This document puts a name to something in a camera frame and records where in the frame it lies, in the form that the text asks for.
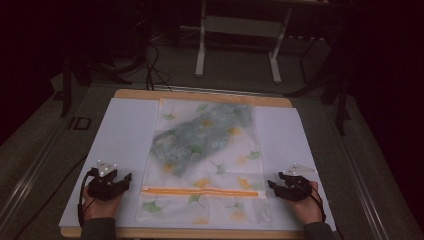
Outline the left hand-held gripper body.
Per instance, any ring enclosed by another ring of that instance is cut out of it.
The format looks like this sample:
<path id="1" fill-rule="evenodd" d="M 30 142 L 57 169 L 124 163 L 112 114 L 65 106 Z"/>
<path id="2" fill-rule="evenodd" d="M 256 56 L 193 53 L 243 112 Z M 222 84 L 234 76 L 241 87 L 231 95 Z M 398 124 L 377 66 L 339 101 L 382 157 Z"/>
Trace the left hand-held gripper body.
<path id="1" fill-rule="evenodd" d="M 101 201 L 112 200 L 112 188 L 116 185 L 114 178 L 117 176 L 117 165 L 109 164 L 101 160 L 97 161 L 97 167 L 92 168 L 88 175 L 93 179 L 88 184 L 88 195 Z"/>

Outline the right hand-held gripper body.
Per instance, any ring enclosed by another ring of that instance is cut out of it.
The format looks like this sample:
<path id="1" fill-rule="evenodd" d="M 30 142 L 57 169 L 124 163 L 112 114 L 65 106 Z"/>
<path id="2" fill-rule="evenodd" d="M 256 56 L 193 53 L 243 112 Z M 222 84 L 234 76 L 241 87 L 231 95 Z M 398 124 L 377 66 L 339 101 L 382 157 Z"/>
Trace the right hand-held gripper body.
<path id="1" fill-rule="evenodd" d="M 312 168 L 292 164 L 287 170 L 279 172 L 279 177 L 284 181 L 280 197 L 290 201 L 300 201 L 307 198 L 312 193 L 310 181 L 304 177 L 311 174 Z"/>

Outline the leaf print mesh laundry bag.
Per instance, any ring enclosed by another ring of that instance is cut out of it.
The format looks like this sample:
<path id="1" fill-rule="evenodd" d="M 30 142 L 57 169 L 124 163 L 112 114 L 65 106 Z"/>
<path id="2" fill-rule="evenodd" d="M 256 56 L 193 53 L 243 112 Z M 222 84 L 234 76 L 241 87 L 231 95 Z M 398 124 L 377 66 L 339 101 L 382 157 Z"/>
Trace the leaf print mesh laundry bag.
<path id="1" fill-rule="evenodd" d="M 197 115 L 200 104 L 219 102 L 163 98 L 159 102 L 154 138 Z M 253 123 L 232 131 L 225 149 L 191 164 L 181 176 L 155 157 L 147 157 L 136 219 L 161 224 L 255 225 L 271 220 L 263 174 L 261 145 Z"/>

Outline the person's left hand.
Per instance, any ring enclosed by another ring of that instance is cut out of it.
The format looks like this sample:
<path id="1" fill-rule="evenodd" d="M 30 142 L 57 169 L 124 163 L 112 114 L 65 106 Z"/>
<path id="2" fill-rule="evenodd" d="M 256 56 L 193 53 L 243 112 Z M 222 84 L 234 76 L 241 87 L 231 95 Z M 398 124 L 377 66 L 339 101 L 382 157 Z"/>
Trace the person's left hand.
<path id="1" fill-rule="evenodd" d="M 120 206 L 123 194 L 110 201 L 101 201 L 88 195 L 88 188 L 83 192 L 83 219 L 88 221 L 96 218 L 115 218 Z"/>

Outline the person's right hand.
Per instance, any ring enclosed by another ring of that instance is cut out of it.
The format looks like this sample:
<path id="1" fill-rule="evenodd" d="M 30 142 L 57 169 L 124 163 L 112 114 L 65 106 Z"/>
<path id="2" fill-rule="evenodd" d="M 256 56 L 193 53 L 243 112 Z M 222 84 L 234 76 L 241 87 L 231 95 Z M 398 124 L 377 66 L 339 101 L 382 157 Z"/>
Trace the person's right hand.
<path id="1" fill-rule="evenodd" d="M 300 201 L 288 202 L 288 204 L 292 207 L 298 219 L 303 224 L 324 221 L 324 214 L 322 210 L 322 200 L 318 193 L 318 183 L 315 181 L 311 181 L 310 186 L 312 187 L 311 196 Z"/>

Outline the white table cover sheet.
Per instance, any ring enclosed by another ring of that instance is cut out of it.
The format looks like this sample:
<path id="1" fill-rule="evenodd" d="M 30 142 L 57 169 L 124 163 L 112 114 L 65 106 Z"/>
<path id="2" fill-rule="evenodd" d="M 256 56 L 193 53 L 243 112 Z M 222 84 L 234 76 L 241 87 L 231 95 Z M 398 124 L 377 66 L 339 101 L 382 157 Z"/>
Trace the white table cover sheet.
<path id="1" fill-rule="evenodd" d="M 86 169 L 90 169 L 96 165 L 98 160 L 101 160 L 109 164 L 116 164 L 120 177 L 132 174 L 132 181 L 118 212 L 118 226 L 191 230 L 301 230 L 302 225 L 296 219 L 290 206 L 276 197 L 267 183 L 267 180 L 278 182 L 280 180 L 278 173 L 287 170 L 294 163 L 313 169 L 311 174 L 304 175 L 306 178 L 312 181 L 319 178 L 299 114 L 294 108 L 258 106 L 256 104 L 249 105 L 255 108 L 256 130 L 261 145 L 263 174 L 271 213 L 269 222 L 224 227 L 222 225 L 193 224 L 159 225 L 138 221 L 136 215 L 142 181 L 154 138 L 161 99 L 112 99 L 84 165 Z"/>

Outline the black floor plate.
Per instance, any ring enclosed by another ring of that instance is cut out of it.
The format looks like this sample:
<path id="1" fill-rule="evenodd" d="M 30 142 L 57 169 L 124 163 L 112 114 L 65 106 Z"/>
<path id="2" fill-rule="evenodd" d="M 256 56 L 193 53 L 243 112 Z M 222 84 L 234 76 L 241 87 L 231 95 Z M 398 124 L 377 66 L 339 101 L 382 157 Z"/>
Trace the black floor plate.
<path id="1" fill-rule="evenodd" d="M 68 130 L 88 130 L 91 126 L 92 119 L 86 117 L 72 117 Z"/>

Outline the dark grey-green cloth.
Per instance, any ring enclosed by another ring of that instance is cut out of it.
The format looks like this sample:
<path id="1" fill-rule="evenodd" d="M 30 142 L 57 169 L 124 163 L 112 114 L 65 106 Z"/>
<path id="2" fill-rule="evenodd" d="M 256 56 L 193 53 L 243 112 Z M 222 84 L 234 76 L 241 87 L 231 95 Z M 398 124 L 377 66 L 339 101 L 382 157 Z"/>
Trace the dark grey-green cloth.
<path id="1" fill-rule="evenodd" d="M 249 105 L 202 103 L 194 119 L 156 136 L 152 151 L 173 175 L 181 177 L 191 164 L 225 149 L 232 131 L 243 132 L 252 123 L 252 107 Z"/>

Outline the white metal desk frame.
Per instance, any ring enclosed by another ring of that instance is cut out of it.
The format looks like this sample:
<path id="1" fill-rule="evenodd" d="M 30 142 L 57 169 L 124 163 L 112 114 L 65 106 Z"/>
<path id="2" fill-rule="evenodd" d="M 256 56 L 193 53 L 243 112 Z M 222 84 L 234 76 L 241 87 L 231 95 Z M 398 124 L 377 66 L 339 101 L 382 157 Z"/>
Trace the white metal desk frame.
<path id="1" fill-rule="evenodd" d="M 284 18 L 281 22 L 208 15 L 206 13 L 206 9 L 207 0 L 202 0 L 200 17 L 200 41 L 195 68 L 196 77 L 202 77 L 204 73 L 206 33 L 214 32 L 275 38 L 276 45 L 272 51 L 268 52 L 268 58 L 274 83 L 280 84 L 282 82 L 277 57 L 293 11 L 292 8 L 288 8 L 286 10 Z"/>

